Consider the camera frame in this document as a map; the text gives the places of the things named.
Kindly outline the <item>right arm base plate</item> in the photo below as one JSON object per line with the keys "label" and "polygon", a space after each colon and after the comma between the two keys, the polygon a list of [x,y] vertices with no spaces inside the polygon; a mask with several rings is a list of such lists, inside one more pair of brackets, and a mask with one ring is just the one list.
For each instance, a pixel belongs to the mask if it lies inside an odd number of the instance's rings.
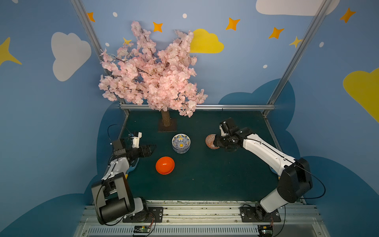
{"label": "right arm base plate", "polygon": [[244,204],[239,208],[241,220],[243,223],[253,222],[273,222],[280,223],[281,217],[277,210],[267,213],[263,209],[256,209],[254,206]]}

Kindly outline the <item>orange plastic bowl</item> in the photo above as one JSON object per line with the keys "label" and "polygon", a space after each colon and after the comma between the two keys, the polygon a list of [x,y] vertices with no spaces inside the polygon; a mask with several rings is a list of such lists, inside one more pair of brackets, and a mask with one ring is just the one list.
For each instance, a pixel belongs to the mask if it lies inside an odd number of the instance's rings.
{"label": "orange plastic bowl", "polygon": [[175,168],[175,162],[171,157],[162,157],[156,162],[156,171],[161,175],[170,174]]}

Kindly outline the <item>blue yellow garden fork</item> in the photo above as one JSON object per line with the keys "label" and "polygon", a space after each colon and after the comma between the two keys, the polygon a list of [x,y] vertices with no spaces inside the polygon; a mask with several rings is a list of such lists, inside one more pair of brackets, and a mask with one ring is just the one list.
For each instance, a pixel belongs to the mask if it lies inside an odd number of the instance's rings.
{"label": "blue yellow garden fork", "polygon": [[140,159],[136,159],[133,161],[133,163],[130,165],[129,169],[127,170],[126,174],[125,174],[125,178],[127,179],[130,172],[134,171],[135,168],[137,167],[138,163],[139,163]]}
{"label": "blue yellow garden fork", "polygon": [[271,172],[274,173],[275,175],[277,175],[278,179],[280,179],[280,175],[277,174],[277,172],[270,166],[269,167]]}

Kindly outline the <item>aluminium front rail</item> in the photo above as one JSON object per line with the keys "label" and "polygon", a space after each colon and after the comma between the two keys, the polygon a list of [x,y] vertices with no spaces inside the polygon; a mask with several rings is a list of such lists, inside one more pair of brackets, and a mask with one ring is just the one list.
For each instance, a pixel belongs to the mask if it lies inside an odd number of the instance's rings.
{"label": "aluminium front rail", "polygon": [[[246,201],[149,200],[148,207],[163,207],[161,223],[100,225],[94,206],[86,206],[76,237],[258,237],[258,226],[273,226],[273,237],[328,237],[330,234],[315,205],[301,202],[278,208],[280,223],[243,223],[239,208]],[[149,226],[149,234],[133,234],[134,226]]]}

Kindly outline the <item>red patterned bowl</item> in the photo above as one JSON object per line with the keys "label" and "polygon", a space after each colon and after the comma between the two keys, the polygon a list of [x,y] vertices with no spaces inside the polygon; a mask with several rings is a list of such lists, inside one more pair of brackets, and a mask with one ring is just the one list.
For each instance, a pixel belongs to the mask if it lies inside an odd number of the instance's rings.
{"label": "red patterned bowl", "polygon": [[205,138],[205,143],[206,143],[206,145],[207,145],[208,148],[210,148],[210,149],[212,149],[212,150],[217,150],[217,149],[220,148],[219,146],[216,146],[216,145],[214,144],[215,139],[216,139],[216,134],[209,134],[209,135]]}

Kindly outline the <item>left blue yellow garden fork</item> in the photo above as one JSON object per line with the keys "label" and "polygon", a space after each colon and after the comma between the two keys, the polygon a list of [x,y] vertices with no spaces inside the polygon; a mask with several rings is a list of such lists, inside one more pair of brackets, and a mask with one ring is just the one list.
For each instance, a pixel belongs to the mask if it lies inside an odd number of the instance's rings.
{"label": "left blue yellow garden fork", "polygon": [[136,159],[133,161],[133,163],[130,165],[129,169],[127,170],[126,174],[125,174],[125,178],[127,179],[130,172],[134,171],[135,168],[137,167],[138,163],[139,163],[140,159]]}

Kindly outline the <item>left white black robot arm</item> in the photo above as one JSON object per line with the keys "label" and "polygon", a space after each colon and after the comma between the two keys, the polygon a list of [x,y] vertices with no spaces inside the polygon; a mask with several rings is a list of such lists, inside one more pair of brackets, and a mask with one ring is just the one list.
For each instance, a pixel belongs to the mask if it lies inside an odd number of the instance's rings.
{"label": "left white black robot arm", "polygon": [[137,137],[133,138],[129,149],[123,139],[113,141],[112,146],[107,173],[91,186],[97,219],[101,225],[108,226],[128,216],[143,221],[150,216],[146,201],[133,196],[126,175],[132,163],[151,156],[157,146],[140,145]]}

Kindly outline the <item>left green circuit board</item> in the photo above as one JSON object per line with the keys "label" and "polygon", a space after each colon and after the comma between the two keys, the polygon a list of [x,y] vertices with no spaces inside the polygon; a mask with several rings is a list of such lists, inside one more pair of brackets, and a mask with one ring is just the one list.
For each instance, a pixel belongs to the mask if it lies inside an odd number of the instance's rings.
{"label": "left green circuit board", "polygon": [[152,228],[149,226],[134,226],[133,234],[149,234]]}

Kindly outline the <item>pink cherry blossom tree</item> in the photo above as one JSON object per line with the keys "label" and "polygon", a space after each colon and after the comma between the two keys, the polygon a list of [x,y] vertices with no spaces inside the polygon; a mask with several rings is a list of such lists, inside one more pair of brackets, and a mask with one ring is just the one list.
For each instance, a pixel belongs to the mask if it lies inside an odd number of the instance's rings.
{"label": "pink cherry blossom tree", "polygon": [[109,101],[124,99],[128,103],[147,103],[152,110],[161,112],[164,126],[171,125],[169,111],[191,117],[198,105],[208,97],[190,78],[196,76],[195,56],[190,55],[194,33],[176,30],[177,38],[166,48],[158,51],[151,32],[132,22],[131,31],[137,46],[123,44],[116,54],[103,50],[101,66],[109,72],[101,76],[99,89]]}

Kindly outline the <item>dark blue patterned bowl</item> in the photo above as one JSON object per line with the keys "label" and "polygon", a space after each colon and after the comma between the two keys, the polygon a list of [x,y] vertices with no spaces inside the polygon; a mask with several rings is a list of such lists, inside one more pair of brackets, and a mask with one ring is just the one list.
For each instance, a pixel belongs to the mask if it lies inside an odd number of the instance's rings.
{"label": "dark blue patterned bowl", "polygon": [[177,150],[177,149],[175,149],[174,150],[176,153],[178,153],[178,154],[185,154],[186,152],[188,152],[189,150],[188,149],[186,149],[186,150]]}

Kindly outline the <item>right circuit board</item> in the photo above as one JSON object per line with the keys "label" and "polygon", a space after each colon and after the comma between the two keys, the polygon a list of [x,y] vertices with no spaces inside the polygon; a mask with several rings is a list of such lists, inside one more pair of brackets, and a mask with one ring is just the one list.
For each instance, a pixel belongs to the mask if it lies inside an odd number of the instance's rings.
{"label": "right circuit board", "polygon": [[258,237],[272,237],[273,236],[273,226],[258,226]]}

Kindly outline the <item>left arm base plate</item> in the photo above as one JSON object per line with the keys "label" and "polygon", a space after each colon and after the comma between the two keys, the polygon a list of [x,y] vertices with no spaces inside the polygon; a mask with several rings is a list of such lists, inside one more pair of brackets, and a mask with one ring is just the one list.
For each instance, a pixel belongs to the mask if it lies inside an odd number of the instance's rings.
{"label": "left arm base plate", "polygon": [[148,207],[148,210],[143,210],[131,216],[123,218],[123,223],[151,223],[154,219],[155,223],[161,223],[163,220],[163,207]]}

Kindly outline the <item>right blue yellow garden fork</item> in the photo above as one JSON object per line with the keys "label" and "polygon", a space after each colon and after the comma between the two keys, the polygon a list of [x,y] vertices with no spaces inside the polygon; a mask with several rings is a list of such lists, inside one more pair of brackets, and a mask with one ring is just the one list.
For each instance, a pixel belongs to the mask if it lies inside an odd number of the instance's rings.
{"label": "right blue yellow garden fork", "polygon": [[271,172],[274,173],[275,175],[277,175],[278,179],[280,179],[280,175],[277,174],[277,172],[270,166],[269,167]]}

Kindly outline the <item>blue white floral bowl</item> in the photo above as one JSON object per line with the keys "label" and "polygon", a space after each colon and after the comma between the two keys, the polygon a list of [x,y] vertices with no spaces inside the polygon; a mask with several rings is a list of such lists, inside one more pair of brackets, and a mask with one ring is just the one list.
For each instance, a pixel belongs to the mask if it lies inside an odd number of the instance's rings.
{"label": "blue white floral bowl", "polygon": [[182,147],[190,147],[190,144],[174,144],[172,147],[182,148]]}

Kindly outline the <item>light blue patterned bowl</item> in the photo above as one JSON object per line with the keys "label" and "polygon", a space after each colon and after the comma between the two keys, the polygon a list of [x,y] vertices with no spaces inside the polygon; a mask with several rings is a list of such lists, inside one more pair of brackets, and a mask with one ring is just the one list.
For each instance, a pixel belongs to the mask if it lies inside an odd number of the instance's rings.
{"label": "light blue patterned bowl", "polygon": [[182,148],[177,148],[177,147],[173,147],[173,150],[178,153],[178,154],[184,154],[186,153],[188,150],[190,149],[190,147],[182,147]]}

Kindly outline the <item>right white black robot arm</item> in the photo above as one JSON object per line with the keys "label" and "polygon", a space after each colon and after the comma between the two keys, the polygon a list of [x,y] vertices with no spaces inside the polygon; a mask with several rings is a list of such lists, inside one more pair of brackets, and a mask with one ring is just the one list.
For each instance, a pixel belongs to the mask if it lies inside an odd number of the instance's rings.
{"label": "right white black robot arm", "polygon": [[310,165],[305,159],[296,160],[271,146],[249,128],[238,128],[232,118],[220,123],[220,134],[213,144],[220,148],[240,146],[268,164],[280,177],[277,187],[255,204],[255,218],[267,221],[272,213],[288,203],[295,203],[313,188]]}

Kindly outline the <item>yellow blue patterned bowl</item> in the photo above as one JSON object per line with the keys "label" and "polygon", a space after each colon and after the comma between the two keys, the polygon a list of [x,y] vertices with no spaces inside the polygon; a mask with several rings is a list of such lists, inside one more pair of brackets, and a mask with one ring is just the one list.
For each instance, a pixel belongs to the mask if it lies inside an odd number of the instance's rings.
{"label": "yellow blue patterned bowl", "polygon": [[172,138],[172,145],[174,144],[190,144],[190,138],[185,134],[176,134]]}

